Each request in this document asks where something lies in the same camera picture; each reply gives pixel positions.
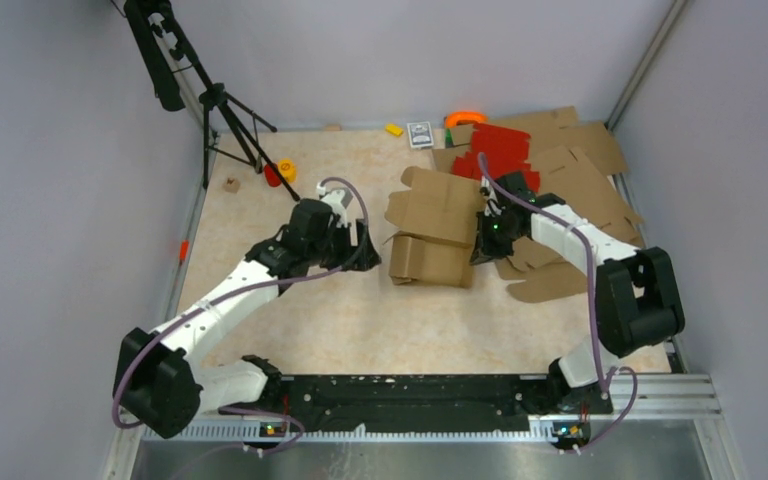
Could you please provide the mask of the brown cardboard box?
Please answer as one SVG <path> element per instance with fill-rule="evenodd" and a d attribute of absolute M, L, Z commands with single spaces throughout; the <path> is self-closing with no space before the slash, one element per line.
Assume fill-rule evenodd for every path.
<path fill-rule="evenodd" d="M 484 208 L 479 183 L 416 166 L 401 177 L 405 188 L 389 195 L 385 219 L 396 227 L 389 238 L 389 277 L 395 285 L 468 289 L 477 213 Z"/>

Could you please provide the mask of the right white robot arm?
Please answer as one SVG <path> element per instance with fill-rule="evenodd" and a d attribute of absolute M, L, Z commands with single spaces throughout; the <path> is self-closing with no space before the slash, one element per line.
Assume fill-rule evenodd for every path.
<path fill-rule="evenodd" d="M 555 194 L 537 195 L 521 172 L 481 179 L 485 208 L 477 215 L 471 264 L 512 254 L 516 241 L 531 240 L 559 254 L 586 277 L 590 336 L 550 367 L 549 404 L 572 412 L 594 384 L 623 358 L 681 333 L 685 316 L 669 254 L 638 248 L 580 216 Z"/>

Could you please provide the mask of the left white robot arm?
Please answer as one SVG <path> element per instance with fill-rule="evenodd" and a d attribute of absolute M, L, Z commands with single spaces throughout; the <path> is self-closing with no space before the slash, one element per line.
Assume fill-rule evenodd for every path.
<path fill-rule="evenodd" d="M 247 355 L 206 367 L 204 358 L 234 328 L 292 285 L 340 272 L 365 272 L 381 262 L 365 216 L 351 222 L 346 188 L 305 198 L 278 233 L 255 244 L 208 294 L 150 332 L 135 328 L 122 340 L 113 387 L 112 417 L 132 414 L 164 439 L 197 415 L 232 404 L 268 413 L 279 404 L 278 370 Z"/>

